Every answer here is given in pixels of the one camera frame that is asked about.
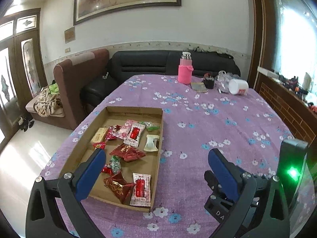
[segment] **small book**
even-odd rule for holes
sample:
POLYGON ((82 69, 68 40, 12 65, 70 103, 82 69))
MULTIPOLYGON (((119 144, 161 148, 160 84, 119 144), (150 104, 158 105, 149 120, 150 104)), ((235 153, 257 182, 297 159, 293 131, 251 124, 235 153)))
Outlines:
POLYGON ((191 82, 191 88, 197 92, 206 93, 207 89, 203 82, 191 82))

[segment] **cardboard box tray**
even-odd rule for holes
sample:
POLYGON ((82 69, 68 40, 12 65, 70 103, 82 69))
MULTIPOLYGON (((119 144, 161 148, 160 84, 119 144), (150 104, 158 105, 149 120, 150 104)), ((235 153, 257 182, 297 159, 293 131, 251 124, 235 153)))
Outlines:
MULTIPOLYGON (((146 144, 146 135, 153 134, 159 135, 160 140, 157 144, 158 152, 145 152, 145 157, 132 161, 125 162, 121 160, 121 172, 123 178, 127 182, 133 182, 132 173, 139 174, 148 174, 151 175, 151 207, 135 207, 130 206, 129 196, 124 204, 121 204, 119 199, 113 194, 113 192, 105 187, 104 179, 108 178, 108 174, 100 173, 98 179, 96 180, 95 185, 93 186, 89 196, 103 201, 105 203, 110 203, 119 207, 128 208, 137 211, 150 212, 154 205, 156 185, 159 174, 159 165, 160 165, 160 151, 162 147, 162 133, 163 133, 163 111, 161 108, 150 108, 150 107, 106 107, 104 108, 99 115, 94 119, 94 121, 89 125, 87 130, 84 132, 80 140, 77 142, 72 153, 67 159, 63 169, 60 172, 59 178, 66 172, 74 172, 80 163, 85 162, 93 153, 94 148, 90 144, 90 141, 94 134, 100 127, 109 127, 111 125, 124 125, 126 120, 135 120, 135 121, 150 121, 160 126, 159 130, 154 130, 148 132, 145 129, 141 135, 138 149, 143 151, 146 144)), ((111 153, 115 148, 120 146, 123 143, 122 139, 109 140, 107 142, 105 153, 107 161, 111 156, 111 153)))

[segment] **white cup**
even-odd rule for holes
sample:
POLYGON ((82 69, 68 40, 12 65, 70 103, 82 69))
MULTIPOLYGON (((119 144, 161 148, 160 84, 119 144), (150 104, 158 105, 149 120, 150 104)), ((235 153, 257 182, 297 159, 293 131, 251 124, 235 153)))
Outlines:
POLYGON ((249 90, 249 85, 244 80, 232 79, 229 81, 229 91, 233 95, 243 95, 249 90))

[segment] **purple tablecloth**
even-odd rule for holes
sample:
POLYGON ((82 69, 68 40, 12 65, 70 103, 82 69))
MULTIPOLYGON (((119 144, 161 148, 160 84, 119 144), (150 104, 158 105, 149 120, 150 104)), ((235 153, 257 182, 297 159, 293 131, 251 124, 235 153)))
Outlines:
MULTIPOLYGON (((164 140, 153 212, 125 210, 93 198, 82 201, 106 237, 209 237, 218 226, 204 209, 211 194, 203 177, 210 169, 210 149, 218 148, 250 173, 274 175, 282 140, 293 138, 253 89, 246 96, 219 94, 217 89, 203 94, 175 77, 140 75, 110 94, 65 140, 41 172, 45 179, 58 177, 85 129, 111 105, 163 108, 164 140)), ((76 234, 60 207, 69 231, 76 234)))

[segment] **white floor tile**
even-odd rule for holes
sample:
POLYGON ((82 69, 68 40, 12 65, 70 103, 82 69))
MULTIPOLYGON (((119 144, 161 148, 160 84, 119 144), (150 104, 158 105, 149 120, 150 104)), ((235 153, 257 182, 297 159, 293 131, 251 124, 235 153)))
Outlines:
POLYGON ((34 180, 71 133, 35 121, 26 132, 19 130, 0 154, 0 208, 22 237, 34 180))

